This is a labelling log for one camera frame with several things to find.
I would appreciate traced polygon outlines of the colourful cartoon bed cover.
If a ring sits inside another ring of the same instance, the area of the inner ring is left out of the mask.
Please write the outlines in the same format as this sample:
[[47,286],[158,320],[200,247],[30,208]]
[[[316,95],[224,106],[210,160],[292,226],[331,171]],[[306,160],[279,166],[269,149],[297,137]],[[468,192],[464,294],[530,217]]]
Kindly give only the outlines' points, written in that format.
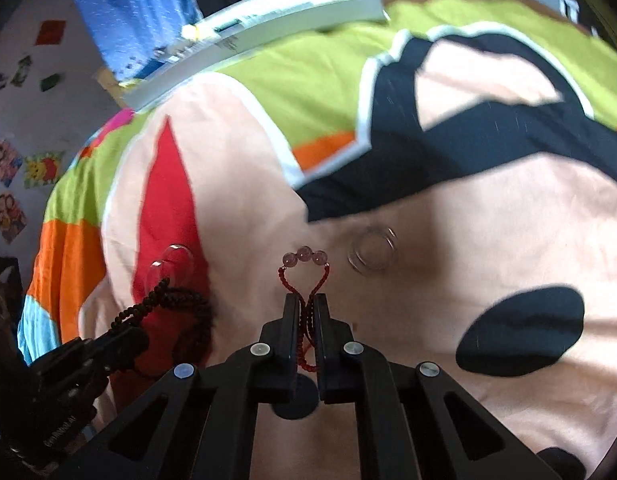
[[431,360],[589,478],[617,439],[617,53],[523,0],[389,0],[123,110],[50,194],[18,344],[97,337],[171,244],[214,304],[206,364],[330,259],[331,312]]

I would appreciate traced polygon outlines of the wooden cabinet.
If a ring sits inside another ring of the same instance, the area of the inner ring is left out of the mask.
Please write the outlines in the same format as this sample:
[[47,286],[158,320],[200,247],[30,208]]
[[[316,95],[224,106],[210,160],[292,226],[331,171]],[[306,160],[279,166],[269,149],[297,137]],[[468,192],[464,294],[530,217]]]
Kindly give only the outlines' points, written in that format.
[[115,79],[107,66],[101,66],[99,70],[97,70],[97,73],[95,73],[95,80],[119,107],[123,108],[127,106],[125,101],[127,90]]

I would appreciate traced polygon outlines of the blue dotted wardrobe curtain left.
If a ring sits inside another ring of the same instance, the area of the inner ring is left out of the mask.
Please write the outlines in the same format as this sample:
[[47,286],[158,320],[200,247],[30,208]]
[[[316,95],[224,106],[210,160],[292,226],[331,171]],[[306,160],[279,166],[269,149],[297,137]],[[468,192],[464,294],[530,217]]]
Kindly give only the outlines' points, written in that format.
[[74,0],[103,62],[119,82],[144,78],[156,51],[201,18],[196,0]]

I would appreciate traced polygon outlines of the white tray with cartoon lining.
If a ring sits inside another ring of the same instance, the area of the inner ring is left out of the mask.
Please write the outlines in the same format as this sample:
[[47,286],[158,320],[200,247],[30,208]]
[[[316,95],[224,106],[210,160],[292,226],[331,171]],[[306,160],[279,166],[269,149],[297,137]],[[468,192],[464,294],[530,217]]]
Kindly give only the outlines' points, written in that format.
[[194,25],[156,50],[159,67],[123,94],[142,110],[198,73],[300,32],[355,22],[384,22],[383,0],[243,0]]

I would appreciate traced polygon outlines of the family cartoon wall poster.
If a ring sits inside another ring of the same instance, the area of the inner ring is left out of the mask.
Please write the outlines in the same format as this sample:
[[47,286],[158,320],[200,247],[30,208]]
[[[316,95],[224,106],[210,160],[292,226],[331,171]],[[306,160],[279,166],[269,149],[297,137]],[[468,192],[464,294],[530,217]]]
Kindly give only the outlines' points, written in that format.
[[28,219],[16,198],[8,192],[0,194],[0,234],[11,244],[25,229]]

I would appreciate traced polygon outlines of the yellow sun wall sticker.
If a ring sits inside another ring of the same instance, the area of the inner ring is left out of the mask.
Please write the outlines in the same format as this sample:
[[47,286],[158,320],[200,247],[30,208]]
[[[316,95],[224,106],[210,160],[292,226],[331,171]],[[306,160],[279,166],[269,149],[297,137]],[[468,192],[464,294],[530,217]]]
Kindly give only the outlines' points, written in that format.
[[61,174],[64,151],[43,152],[24,158],[24,188],[55,184]]

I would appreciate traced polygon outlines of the red square wall sticker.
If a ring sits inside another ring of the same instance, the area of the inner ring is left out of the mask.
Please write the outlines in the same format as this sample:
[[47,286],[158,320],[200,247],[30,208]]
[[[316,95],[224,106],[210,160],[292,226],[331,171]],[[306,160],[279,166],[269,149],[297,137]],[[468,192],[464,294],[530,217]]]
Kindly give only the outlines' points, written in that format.
[[35,40],[36,46],[58,46],[63,39],[66,30],[66,21],[47,20],[39,26]]

